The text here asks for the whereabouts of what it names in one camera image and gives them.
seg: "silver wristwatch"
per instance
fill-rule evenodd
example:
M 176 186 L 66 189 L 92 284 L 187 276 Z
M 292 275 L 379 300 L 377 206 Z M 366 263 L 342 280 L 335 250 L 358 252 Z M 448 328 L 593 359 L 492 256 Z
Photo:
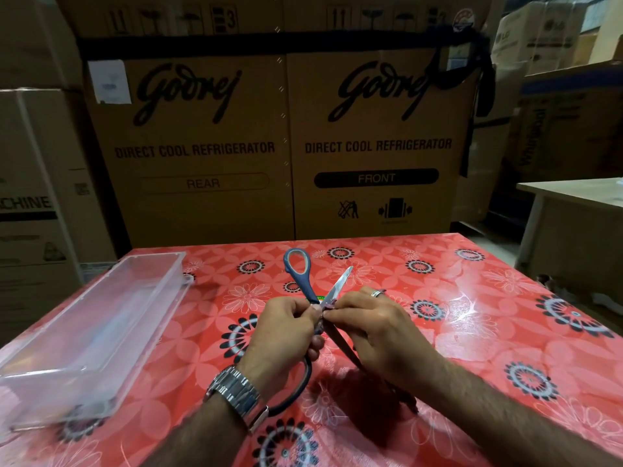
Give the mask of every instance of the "silver wristwatch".
M 236 410 L 250 434 L 253 434 L 257 427 L 269 415 L 269 408 L 260 404 L 260 393 L 255 387 L 243 376 L 234 365 L 230 365 L 207 387 L 206 396 L 203 398 L 207 401 L 214 392 L 220 393 L 225 400 Z

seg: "scissors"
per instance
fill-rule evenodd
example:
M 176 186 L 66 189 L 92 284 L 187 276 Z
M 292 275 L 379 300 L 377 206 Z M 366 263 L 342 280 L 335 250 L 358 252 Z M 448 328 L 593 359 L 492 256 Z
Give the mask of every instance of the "scissors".
M 305 261 L 305 268 L 303 269 L 301 273 L 294 270 L 292 264 L 290 263 L 290 258 L 292 255 L 300 255 L 301 257 L 303 257 L 303 260 Z M 333 309 L 333 306 L 335 305 L 335 302 L 338 298 L 339 292 L 342 290 L 342 287 L 344 287 L 344 284 L 347 282 L 348 277 L 353 271 L 353 267 L 352 266 L 349 267 L 339 277 L 338 281 L 335 283 L 335 285 L 333 285 L 331 290 L 329 290 L 329 293 L 326 294 L 323 301 L 320 302 L 320 300 L 318 300 L 318 297 L 316 296 L 316 292 L 313 290 L 310 284 L 310 270 L 312 268 L 311 267 L 312 259 L 310 258 L 309 254 L 303 249 L 299 249 L 299 248 L 289 249 L 284 254 L 284 266 L 285 266 L 285 271 L 292 276 L 292 278 L 294 279 L 294 282 L 297 283 L 297 285 L 301 289 L 301 292 L 303 292 L 303 295 L 305 295 L 307 300 L 313 305 L 320 304 L 320 309 L 322 311 Z M 323 331 L 327 334 L 327 336 L 331 338 L 331 340 L 339 347 L 339 349 L 348 357 L 348 359 L 351 362 L 353 362 L 355 367 L 360 369 L 362 372 L 367 373 L 367 370 L 363 367 L 361 361 L 359 360 L 359 357 L 357 357 L 354 350 L 348 345 L 346 340 L 339 333 L 338 329 L 333 325 L 333 323 L 325 319 L 322 319 L 321 317 L 316 333 L 322 334 Z M 269 408 L 269 416 L 275 416 L 283 412 L 286 408 L 292 405 L 292 403 L 299 397 L 299 395 L 303 392 L 303 390 L 305 390 L 305 387 L 307 386 L 307 383 L 309 382 L 310 377 L 312 376 L 312 373 L 311 373 L 312 362 L 310 361 L 310 358 L 306 355 L 305 358 L 303 359 L 303 363 L 305 364 L 305 376 L 303 377 L 301 384 L 297 387 L 294 393 L 292 393 L 292 395 L 290 395 L 282 403 L 280 403 L 279 405 L 275 407 Z M 404 390 L 388 382 L 386 383 L 387 383 L 387 386 L 396 394 L 396 396 L 402 403 L 404 403 L 412 412 L 417 413 L 416 399 L 413 396 L 411 396 L 410 393 L 405 392 Z

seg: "qr code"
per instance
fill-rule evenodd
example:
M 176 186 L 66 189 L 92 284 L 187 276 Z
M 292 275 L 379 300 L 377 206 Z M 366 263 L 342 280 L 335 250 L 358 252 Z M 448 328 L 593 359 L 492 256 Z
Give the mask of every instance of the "qr code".
M 76 195 L 90 195 L 91 194 L 91 192 L 89 191 L 88 184 L 74 184 L 74 187 L 76 188 Z

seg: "tablecloth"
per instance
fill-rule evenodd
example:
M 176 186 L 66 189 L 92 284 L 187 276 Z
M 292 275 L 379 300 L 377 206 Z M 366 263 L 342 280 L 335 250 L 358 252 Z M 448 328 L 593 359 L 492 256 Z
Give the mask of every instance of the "tablecloth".
M 0 464 L 139 465 L 198 406 L 214 376 L 239 360 L 266 301 L 301 296 L 283 264 L 284 251 L 294 246 L 311 255 L 311 284 L 319 295 L 353 266 L 345 291 L 387 289 L 441 354 L 623 456 L 623 339 L 449 233 L 134 250 L 185 251 L 184 272 L 195 280 L 127 399 L 107 420 L 5 433 Z M 4 347 L 0 359 L 27 337 Z M 487 464 L 440 413 L 419 401 L 415 416 L 375 386 L 328 340 L 305 392 L 246 440 L 235 465 Z M 0 398 L 3 405 L 11 400 L 7 393 Z

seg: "clear plastic box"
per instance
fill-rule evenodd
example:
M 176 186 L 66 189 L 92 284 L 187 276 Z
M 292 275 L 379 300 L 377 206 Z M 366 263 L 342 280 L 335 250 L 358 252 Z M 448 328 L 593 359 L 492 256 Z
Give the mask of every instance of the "clear plastic box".
M 116 412 L 192 282 L 185 254 L 125 257 L 0 365 L 13 430 Z

